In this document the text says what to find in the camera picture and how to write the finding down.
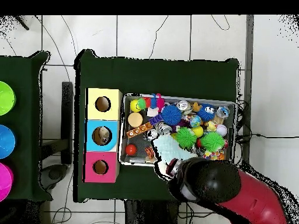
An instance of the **circular hole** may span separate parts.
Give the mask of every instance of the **circular hole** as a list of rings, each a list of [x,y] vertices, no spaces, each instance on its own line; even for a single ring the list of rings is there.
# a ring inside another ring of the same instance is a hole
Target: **circular hole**
[[[92,133],[92,140],[95,144],[103,146],[107,145],[112,139],[112,132],[105,126],[95,128]]]
[[[92,168],[95,173],[103,175],[108,171],[108,164],[104,160],[97,160]]]
[[[101,96],[96,99],[95,106],[97,111],[105,112],[109,111],[111,108],[111,102],[108,97],[106,96]]]

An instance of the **pink toy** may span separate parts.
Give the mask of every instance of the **pink toy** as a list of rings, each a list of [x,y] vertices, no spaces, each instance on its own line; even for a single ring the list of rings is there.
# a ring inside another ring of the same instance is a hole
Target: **pink toy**
[[[98,174],[94,171],[93,165],[99,160],[104,161],[108,166],[104,174]],[[84,182],[115,183],[118,174],[117,152],[87,151]]]
[[[161,94],[157,93],[157,96],[159,97],[157,99],[157,107],[159,107],[159,113],[160,113],[162,111],[162,108],[165,105],[165,101],[164,101],[164,99],[162,99]]]

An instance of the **gray tray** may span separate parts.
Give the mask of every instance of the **gray tray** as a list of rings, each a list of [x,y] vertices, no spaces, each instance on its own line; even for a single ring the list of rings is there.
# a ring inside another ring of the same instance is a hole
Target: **gray tray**
[[[130,102],[140,97],[152,97],[148,94],[135,94],[128,93],[123,97],[122,114],[121,114],[121,128],[120,128],[120,142],[119,142],[119,162],[124,165],[132,166],[154,166],[153,162],[145,161],[147,154],[144,148],[151,146],[149,141],[143,139],[143,134],[139,134],[133,138],[128,138],[126,132],[133,129],[127,122],[128,115],[131,113]],[[191,104],[194,102],[198,103],[209,103],[216,107],[226,106],[230,110],[230,114],[224,125],[228,128],[228,134],[224,137],[228,140],[228,148],[226,149],[226,160],[234,159],[234,148],[235,148],[235,136],[236,136],[236,123],[237,123],[237,104],[230,101],[218,101],[218,100],[202,100],[192,98],[181,98],[172,96],[162,96],[162,98],[170,104],[179,102],[180,100],[186,100]],[[151,117],[147,117],[146,109],[139,112],[143,116],[143,124],[147,123]],[[125,152],[125,148],[128,144],[134,144],[137,147],[137,152],[134,156],[128,156]]]

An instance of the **plastic container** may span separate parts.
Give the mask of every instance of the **plastic container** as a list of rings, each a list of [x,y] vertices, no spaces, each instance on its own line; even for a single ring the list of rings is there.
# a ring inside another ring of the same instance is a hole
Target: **plastic container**
[[[0,81],[0,116],[11,111],[16,103],[16,96],[12,88]]]
[[[9,194],[13,183],[12,170],[0,163],[0,202],[3,201]]]
[[[0,159],[8,157],[14,150],[16,139],[8,127],[0,125]]]

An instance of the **dark green table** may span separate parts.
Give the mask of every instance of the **dark green table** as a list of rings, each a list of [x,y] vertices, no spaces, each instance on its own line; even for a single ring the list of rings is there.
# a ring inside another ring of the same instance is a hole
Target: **dark green table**
[[[120,165],[114,184],[82,182],[86,88],[235,102],[238,66],[236,59],[218,62],[97,58],[92,50],[81,51],[74,65],[74,201],[82,202],[85,198],[174,200],[166,182],[158,178],[152,167]]]

